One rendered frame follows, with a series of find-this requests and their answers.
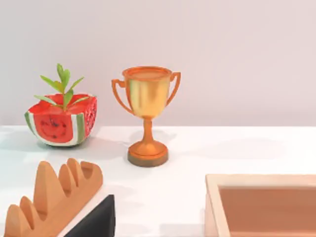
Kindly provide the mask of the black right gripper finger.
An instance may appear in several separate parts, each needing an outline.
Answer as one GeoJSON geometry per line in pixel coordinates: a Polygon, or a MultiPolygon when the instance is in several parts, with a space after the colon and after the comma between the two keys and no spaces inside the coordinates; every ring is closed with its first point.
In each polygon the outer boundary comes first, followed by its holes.
{"type": "Polygon", "coordinates": [[[108,195],[64,237],[114,237],[115,196],[108,195]]]}

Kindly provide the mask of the notched wooden rack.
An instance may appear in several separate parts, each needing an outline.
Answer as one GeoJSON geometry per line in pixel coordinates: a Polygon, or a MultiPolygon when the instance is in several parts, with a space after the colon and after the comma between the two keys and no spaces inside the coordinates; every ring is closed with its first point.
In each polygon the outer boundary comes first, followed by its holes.
{"type": "Polygon", "coordinates": [[[37,168],[33,200],[23,196],[8,208],[3,237],[57,237],[103,184],[101,168],[69,158],[56,174],[51,164],[37,168]]]}

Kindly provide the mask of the watermelon plant pot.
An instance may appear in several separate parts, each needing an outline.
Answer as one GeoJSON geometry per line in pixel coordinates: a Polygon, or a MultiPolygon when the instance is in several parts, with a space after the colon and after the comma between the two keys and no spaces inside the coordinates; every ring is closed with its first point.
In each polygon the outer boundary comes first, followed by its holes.
{"type": "Polygon", "coordinates": [[[58,91],[35,98],[39,102],[24,114],[32,133],[44,144],[54,147],[72,147],[81,144],[90,135],[97,115],[97,97],[90,94],[75,94],[74,87],[83,78],[76,80],[68,89],[71,73],[57,64],[59,81],[45,76],[41,79],[58,91]]]}

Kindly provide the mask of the gold trophy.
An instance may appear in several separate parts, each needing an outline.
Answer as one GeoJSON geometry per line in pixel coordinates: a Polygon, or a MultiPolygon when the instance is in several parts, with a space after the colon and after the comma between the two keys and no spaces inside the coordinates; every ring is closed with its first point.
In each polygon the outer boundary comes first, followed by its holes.
{"type": "Polygon", "coordinates": [[[143,119],[144,128],[142,140],[128,148],[127,159],[140,167],[160,166],[168,160],[168,148],[153,138],[153,119],[175,97],[181,73],[158,66],[138,66],[125,69],[122,75],[124,80],[112,80],[113,94],[126,111],[143,119]]]}

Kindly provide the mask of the shallow salmon box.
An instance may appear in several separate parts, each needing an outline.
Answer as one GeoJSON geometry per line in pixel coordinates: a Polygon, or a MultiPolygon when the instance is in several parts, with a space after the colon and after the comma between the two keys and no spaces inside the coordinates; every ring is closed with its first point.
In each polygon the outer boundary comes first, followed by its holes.
{"type": "Polygon", "coordinates": [[[207,174],[205,237],[316,237],[315,174],[207,174]]]}

